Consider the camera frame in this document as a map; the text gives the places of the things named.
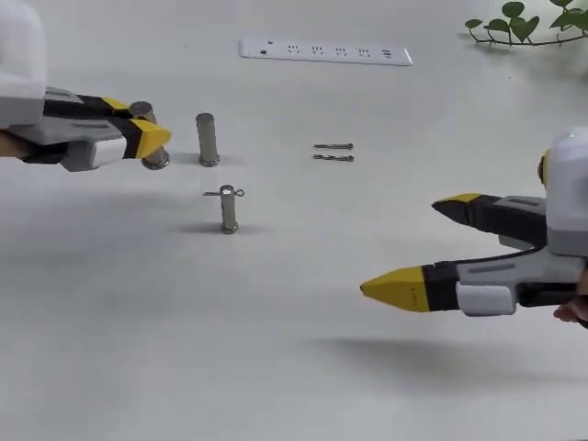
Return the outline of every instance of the white table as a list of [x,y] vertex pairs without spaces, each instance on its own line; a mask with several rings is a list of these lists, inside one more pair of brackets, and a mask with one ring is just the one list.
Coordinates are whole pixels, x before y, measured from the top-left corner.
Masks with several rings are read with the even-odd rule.
[[[174,163],[0,163],[0,437],[586,437],[579,326],[549,308],[412,314],[358,289],[506,252],[429,204],[541,196],[540,155],[586,124],[586,45],[475,47],[459,33],[486,3],[33,0],[51,85],[149,100]],[[247,37],[397,43],[415,64],[243,60]],[[202,111],[213,169],[191,163]],[[318,141],[354,142],[356,161],[313,161]],[[200,196],[222,184],[246,191],[233,236]]]

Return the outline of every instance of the power strip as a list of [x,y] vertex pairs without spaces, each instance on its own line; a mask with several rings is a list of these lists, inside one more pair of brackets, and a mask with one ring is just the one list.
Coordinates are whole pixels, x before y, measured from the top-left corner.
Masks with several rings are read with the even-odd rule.
[[413,65],[413,59],[404,48],[312,43],[295,40],[241,40],[239,41],[239,55],[244,58],[267,58],[270,60]]

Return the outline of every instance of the gripper jaw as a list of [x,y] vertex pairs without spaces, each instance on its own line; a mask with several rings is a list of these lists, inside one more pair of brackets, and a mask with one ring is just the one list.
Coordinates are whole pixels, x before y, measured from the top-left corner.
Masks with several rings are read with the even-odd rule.
[[457,223],[510,238],[521,246],[522,243],[535,248],[547,245],[544,198],[499,198],[468,193],[438,200],[433,209]]
[[469,316],[511,315],[517,305],[559,305],[575,297],[585,259],[548,250],[544,198],[469,193],[433,208],[524,251],[398,269],[361,285],[365,296],[407,311]]

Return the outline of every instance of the finger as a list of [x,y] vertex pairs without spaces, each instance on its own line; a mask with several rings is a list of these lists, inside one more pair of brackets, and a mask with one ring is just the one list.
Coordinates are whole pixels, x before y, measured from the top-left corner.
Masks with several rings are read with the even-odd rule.
[[27,141],[0,130],[0,157],[24,158],[32,149]]
[[586,302],[586,299],[577,298],[568,303],[568,305],[576,317],[585,321],[588,320],[588,302]]
[[554,312],[553,316],[563,322],[577,322],[578,317],[571,305],[561,305]]
[[581,296],[588,295],[588,269],[584,269],[576,288]]

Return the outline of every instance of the green plant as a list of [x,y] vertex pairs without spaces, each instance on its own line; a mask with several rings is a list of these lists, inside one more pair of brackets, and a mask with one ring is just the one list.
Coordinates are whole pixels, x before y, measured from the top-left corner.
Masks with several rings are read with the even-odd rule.
[[[473,29],[483,24],[482,20],[473,18],[466,21],[465,25],[469,34],[477,43],[507,44],[509,46],[547,46],[549,44],[563,44],[568,41],[576,41],[588,37],[588,9],[579,7],[569,8],[573,0],[549,0],[550,3],[561,9],[560,15],[551,23],[550,28],[557,28],[560,32],[572,28],[580,35],[567,39],[560,39],[560,32],[554,40],[535,43],[531,40],[531,34],[539,25],[539,17],[534,16],[528,20],[521,17],[525,11],[522,2],[507,2],[503,5],[504,18],[493,18],[482,28],[486,29],[488,38],[480,39],[474,35]],[[497,33],[505,36],[504,40],[496,39]]]

